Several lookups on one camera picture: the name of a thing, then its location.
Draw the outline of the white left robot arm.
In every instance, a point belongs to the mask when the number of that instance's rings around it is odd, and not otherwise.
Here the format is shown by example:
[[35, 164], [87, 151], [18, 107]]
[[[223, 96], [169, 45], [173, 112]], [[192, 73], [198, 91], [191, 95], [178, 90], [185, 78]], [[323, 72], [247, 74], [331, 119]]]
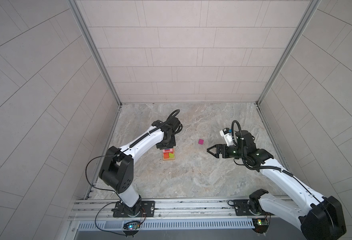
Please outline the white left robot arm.
[[119, 148], [111, 146], [104, 157], [99, 178], [118, 195], [123, 212], [136, 216], [141, 208], [142, 198], [132, 186], [134, 166], [139, 158], [152, 147], [159, 150], [176, 146], [175, 135], [181, 132], [182, 124], [176, 117], [168, 117], [165, 122], [157, 120], [133, 142]]

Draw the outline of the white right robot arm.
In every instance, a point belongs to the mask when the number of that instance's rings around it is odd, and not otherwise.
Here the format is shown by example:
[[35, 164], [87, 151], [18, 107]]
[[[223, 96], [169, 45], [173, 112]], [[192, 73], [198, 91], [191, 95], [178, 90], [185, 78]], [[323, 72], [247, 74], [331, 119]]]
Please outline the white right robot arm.
[[249, 196], [252, 214], [274, 214], [298, 228], [308, 240], [337, 240], [347, 232], [341, 203], [333, 196], [325, 197], [313, 190], [287, 171], [267, 150], [257, 148], [250, 132], [224, 128], [220, 135], [225, 143], [213, 146], [214, 157], [242, 160], [242, 166], [268, 177], [295, 203], [289, 204], [259, 189]]

